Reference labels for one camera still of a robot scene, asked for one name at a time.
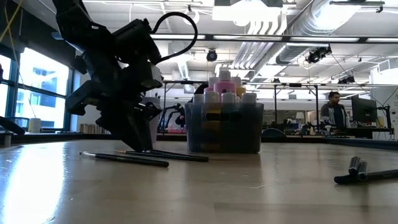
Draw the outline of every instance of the paint bottle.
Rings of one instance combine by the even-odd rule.
[[[223,93],[236,93],[236,84],[231,82],[231,72],[227,68],[220,69],[218,80],[214,84],[214,91],[220,94],[220,100]]]
[[[209,87],[205,88],[205,93],[207,91],[214,91],[214,84],[218,82],[218,77],[210,77],[209,78]]]
[[[242,86],[241,77],[231,77],[231,81],[236,85],[236,95],[241,99],[242,94],[246,92],[246,88]]]

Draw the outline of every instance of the dark shirt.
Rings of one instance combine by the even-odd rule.
[[[335,123],[337,128],[345,128],[344,127],[344,114],[343,110],[339,105],[333,106],[333,113],[335,114]]]

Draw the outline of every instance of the robotic arm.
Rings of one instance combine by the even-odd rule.
[[[142,92],[162,86],[162,76],[155,64],[188,51],[196,42],[194,21],[181,12],[163,15],[154,30],[146,19],[136,19],[114,33],[91,20],[81,0],[53,0],[61,36],[82,55],[73,63],[91,80],[72,93],[65,102],[71,114],[84,115],[86,105],[101,111],[96,121],[104,129],[121,137],[135,151],[152,150],[149,121],[162,110],[152,103],[140,104]],[[160,23],[170,16],[180,16],[195,31],[190,45],[176,54],[161,57],[150,37]],[[121,68],[119,62],[128,64]]]

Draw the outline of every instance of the white bottle cap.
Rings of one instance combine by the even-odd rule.
[[[203,94],[195,94],[193,96],[193,103],[204,103],[205,96]]]
[[[216,91],[205,92],[205,103],[219,103],[220,94]]]
[[[221,94],[221,102],[222,103],[235,103],[236,102],[236,93]]]
[[[241,86],[242,85],[241,77],[231,77],[231,82],[235,83],[236,86]]]
[[[209,78],[209,86],[213,86],[216,83],[218,83],[218,77],[210,77]]]
[[[257,103],[257,94],[256,93],[243,93],[242,94],[242,103]]]
[[[218,74],[219,81],[231,81],[231,72],[228,68],[220,68],[220,74]]]

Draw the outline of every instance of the ceiling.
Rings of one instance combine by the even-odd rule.
[[[169,6],[168,1],[164,3],[148,4],[111,4],[115,0],[109,0],[105,4],[99,1],[85,1],[85,7],[91,18],[105,25],[111,32],[125,26],[130,20],[147,18],[151,27],[164,13],[169,11],[182,11],[187,9],[186,5]],[[246,34],[249,26],[236,26],[231,21],[214,21],[211,13],[214,0],[202,0],[202,5],[192,4],[193,9],[199,9],[200,19],[197,23],[200,34]],[[296,0],[297,5],[287,11],[287,22],[291,21],[310,0]],[[376,14],[376,7],[363,7],[347,23],[334,31],[333,35],[371,35],[371,36],[397,36],[398,35],[398,1],[387,0],[385,11]],[[50,26],[57,28],[55,21],[55,8],[51,0],[29,0],[24,1],[23,7],[36,17]],[[191,25],[184,23],[179,17],[171,17],[168,22],[163,22],[158,33],[189,34],[192,33]],[[168,44],[171,41],[157,41],[162,55],[168,54]],[[205,42],[198,41],[191,49],[195,52],[195,58],[188,61],[189,70],[214,72],[217,63],[206,61],[208,49],[216,49],[218,61],[232,61],[241,47],[240,42]],[[385,61],[388,57],[398,56],[398,45],[369,45],[369,44],[331,44],[333,55],[344,69],[354,68],[357,82],[368,81],[369,68],[377,65],[375,62]],[[315,79],[314,82],[327,82],[332,75],[343,72],[336,60],[327,56],[319,64],[309,67],[299,58],[294,66],[288,66],[281,79],[283,82],[306,82],[308,76]],[[178,71],[175,61],[165,61],[157,65],[161,72],[170,75]],[[190,77],[193,80],[204,80],[208,75],[197,75]]]

